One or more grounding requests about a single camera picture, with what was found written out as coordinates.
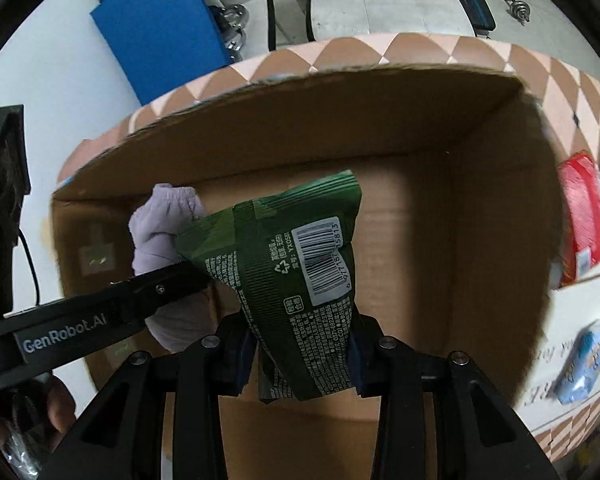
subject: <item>brown and pink diamond pattern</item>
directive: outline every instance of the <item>brown and pink diamond pattern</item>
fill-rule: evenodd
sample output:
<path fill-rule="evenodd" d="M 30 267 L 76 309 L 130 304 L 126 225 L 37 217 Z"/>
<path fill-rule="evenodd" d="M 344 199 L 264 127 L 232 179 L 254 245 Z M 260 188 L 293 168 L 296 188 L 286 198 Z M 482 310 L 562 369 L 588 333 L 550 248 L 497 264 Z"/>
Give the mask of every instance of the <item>brown and pink diamond pattern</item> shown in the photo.
<path fill-rule="evenodd" d="M 385 64 L 463 64 L 514 73 L 541 104 L 561 162 L 581 150 L 600 160 L 600 82 L 571 65 L 521 46 L 440 34 L 371 34 L 315 41 L 270 52 L 186 83 L 136 110 L 70 155 L 58 181 L 154 121 L 257 81 Z M 600 418 L 600 392 L 534 432 L 551 460 L 577 446 Z"/>

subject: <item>open cardboard box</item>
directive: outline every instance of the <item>open cardboard box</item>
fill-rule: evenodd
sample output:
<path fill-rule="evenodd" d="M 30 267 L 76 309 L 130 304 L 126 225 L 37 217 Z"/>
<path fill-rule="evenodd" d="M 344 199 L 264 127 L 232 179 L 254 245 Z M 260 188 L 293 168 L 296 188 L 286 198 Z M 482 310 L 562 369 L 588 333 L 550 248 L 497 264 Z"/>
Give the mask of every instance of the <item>open cardboard box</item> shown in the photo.
<path fill-rule="evenodd" d="M 363 192 L 353 239 L 359 310 L 419 351 L 464 350 L 513 402 L 547 306 L 561 198 L 533 98 L 503 73 L 321 73 L 158 120 L 53 196 L 64 292 L 132 275 L 127 222 L 158 182 L 194 186 L 215 212 L 349 168 Z M 218 316 L 237 308 L 230 291 L 215 297 Z M 145 332 L 87 357 L 96 386 L 139 348 L 164 352 Z M 368 478 L 377 399 L 349 390 L 265 406 L 253 383 L 221 399 L 230 478 Z"/>

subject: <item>green snack package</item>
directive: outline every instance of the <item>green snack package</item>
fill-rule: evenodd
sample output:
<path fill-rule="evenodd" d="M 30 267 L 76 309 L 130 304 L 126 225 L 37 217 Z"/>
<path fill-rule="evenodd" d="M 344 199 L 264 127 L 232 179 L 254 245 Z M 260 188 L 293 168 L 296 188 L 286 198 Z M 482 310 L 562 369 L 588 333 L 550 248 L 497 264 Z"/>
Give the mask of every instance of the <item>green snack package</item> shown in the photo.
<path fill-rule="evenodd" d="M 350 388 L 351 238 L 362 192 L 351 171 L 197 219 L 182 256 L 238 294 L 260 347 L 260 399 Z"/>

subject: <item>dumbbell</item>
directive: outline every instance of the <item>dumbbell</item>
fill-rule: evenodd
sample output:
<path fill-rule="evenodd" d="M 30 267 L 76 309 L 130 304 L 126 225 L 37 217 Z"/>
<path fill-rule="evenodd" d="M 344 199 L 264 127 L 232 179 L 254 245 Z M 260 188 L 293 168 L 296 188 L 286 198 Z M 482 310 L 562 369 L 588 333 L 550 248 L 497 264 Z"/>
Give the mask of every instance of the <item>dumbbell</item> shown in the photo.
<path fill-rule="evenodd" d="M 531 15 L 531 7 L 522 0 L 504 0 L 509 4 L 509 13 L 519 22 L 528 22 Z"/>

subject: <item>red package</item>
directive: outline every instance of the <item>red package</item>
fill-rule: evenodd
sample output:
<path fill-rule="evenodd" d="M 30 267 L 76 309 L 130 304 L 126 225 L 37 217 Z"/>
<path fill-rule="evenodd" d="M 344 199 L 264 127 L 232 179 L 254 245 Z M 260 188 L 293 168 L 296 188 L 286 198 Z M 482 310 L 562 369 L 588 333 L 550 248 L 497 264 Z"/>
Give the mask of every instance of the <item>red package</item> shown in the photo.
<path fill-rule="evenodd" d="M 568 208 L 562 243 L 562 284 L 567 285 L 600 263 L 600 176 L 586 152 L 563 162 L 558 175 Z"/>

